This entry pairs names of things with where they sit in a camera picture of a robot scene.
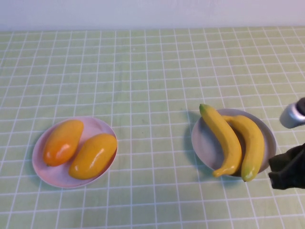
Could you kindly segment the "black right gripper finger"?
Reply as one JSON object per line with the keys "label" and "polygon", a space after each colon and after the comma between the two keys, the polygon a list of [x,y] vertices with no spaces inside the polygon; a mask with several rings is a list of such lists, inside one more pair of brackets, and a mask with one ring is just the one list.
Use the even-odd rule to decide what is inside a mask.
{"label": "black right gripper finger", "polygon": [[269,166],[271,171],[281,171],[286,165],[288,165],[292,160],[303,150],[304,144],[290,148],[285,153],[275,155],[269,159]]}
{"label": "black right gripper finger", "polygon": [[305,171],[285,169],[280,172],[270,172],[269,178],[273,189],[305,188]]}

